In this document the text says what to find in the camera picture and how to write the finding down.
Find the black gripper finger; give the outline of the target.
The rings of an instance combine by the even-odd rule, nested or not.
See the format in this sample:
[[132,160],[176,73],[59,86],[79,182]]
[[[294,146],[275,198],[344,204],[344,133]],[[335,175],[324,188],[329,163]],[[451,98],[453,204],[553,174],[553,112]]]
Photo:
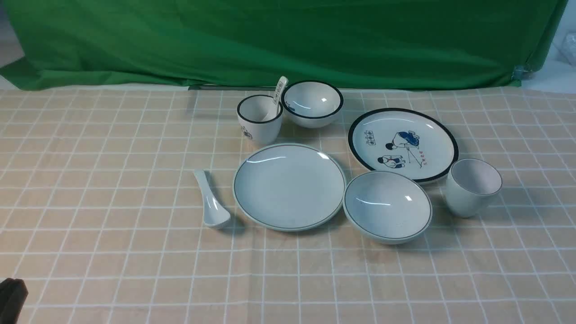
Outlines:
[[0,323],[16,324],[28,295],[22,279],[6,278],[0,283]]

